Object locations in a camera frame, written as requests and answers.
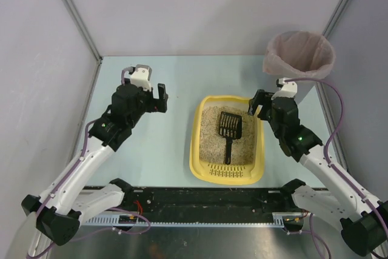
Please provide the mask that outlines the black litter scoop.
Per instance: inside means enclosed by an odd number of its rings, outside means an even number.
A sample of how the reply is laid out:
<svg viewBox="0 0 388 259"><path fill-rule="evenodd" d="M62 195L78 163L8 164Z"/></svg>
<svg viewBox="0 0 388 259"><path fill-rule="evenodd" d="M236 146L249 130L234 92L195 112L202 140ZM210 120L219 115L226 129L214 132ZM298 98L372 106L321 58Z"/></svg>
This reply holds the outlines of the black litter scoop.
<svg viewBox="0 0 388 259"><path fill-rule="evenodd" d="M222 111L219 119L218 133L226 139L226 154L224 164L230 165L232 158L232 144L234 140L239 140L242 137L241 115Z"/></svg>

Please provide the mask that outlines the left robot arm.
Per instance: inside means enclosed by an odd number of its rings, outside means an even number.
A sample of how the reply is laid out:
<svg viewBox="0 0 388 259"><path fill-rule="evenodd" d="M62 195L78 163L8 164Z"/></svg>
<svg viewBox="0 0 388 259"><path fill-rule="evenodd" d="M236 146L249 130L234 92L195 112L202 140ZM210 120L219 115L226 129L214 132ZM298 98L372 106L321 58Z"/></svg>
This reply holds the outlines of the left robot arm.
<svg viewBox="0 0 388 259"><path fill-rule="evenodd" d="M36 214L36 228L56 245L68 243L79 227L95 215L119 206L131 186L116 178L90 197L79 193L99 167L131 136L145 113L167 111L168 95L158 84L158 97L127 82L117 87L100 118L85 127L84 145L57 179L40 195L27 195L21 206L26 215Z"/></svg>

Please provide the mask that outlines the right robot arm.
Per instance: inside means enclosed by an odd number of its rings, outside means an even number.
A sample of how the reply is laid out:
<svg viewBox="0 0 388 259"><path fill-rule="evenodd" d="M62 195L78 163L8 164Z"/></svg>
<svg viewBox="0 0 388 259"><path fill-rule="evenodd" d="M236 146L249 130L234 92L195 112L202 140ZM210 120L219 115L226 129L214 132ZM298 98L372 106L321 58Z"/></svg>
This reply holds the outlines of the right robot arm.
<svg viewBox="0 0 388 259"><path fill-rule="evenodd" d="M284 188L296 207L339 230L359 256L372 254L387 241L387 202L360 185L335 157L324 153L323 142L301 124L294 98L258 90L249 100L248 114L267 121L284 154L313 173L330 192L322 195L294 179Z"/></svg>

